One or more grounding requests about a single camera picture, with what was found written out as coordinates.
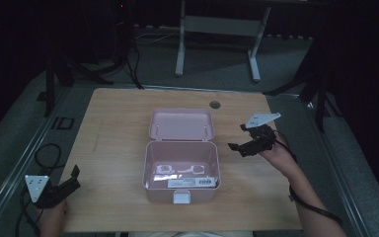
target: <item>human arm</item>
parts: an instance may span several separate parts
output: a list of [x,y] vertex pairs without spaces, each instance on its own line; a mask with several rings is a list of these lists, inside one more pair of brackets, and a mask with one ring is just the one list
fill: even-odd
[[[278,135],[277,140],[283,143]],[[260,155],[288,179],[292,190],[299,198],[310,205],[327,210],[306,175],[284,146],[275,143],[271,150],[263,151]],[[346,236],[333,219],[312,211],[298,202],[296,202],[296,207],[305,236]]]
[[53,208],[39,210],[40,237],[57,237],[64,227],[67,201],[64,200]]

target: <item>table top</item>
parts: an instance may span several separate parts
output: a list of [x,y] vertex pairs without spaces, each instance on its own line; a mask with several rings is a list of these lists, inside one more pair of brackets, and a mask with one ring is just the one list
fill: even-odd
[[[220,103],[219,109],[209,106]],[[211,111],[221,185],[213,201],[155,203],[142,185],[149,125],[156,108]],[[81,188],[69,198],[66,232],[226,231],[300,229],[287,180],[260,155],[242,158],[227,143],[252,138],[240,128],[269,113],[262,94],[178,90],[97,89],[61,181],[74,165]]]

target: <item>box lid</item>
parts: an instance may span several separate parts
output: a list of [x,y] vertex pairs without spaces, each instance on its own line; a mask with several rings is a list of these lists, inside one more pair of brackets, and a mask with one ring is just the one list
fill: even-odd
[[156,140],[211,140],[211,112],[205,109],[157,108],[152,113],[149,135]]

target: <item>white label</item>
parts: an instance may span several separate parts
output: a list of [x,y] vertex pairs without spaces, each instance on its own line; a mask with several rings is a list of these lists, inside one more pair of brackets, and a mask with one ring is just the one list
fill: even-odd
[[168,188],[211,188],[215,187],[214,177],[182,178],[168,180]]

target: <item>pink box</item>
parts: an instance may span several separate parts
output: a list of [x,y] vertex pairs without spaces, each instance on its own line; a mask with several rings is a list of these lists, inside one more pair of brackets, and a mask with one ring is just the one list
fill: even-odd
[[211,112],[158,108],[153,111],[146,147],[143,187],[153,202],[200,203],[220,186]]

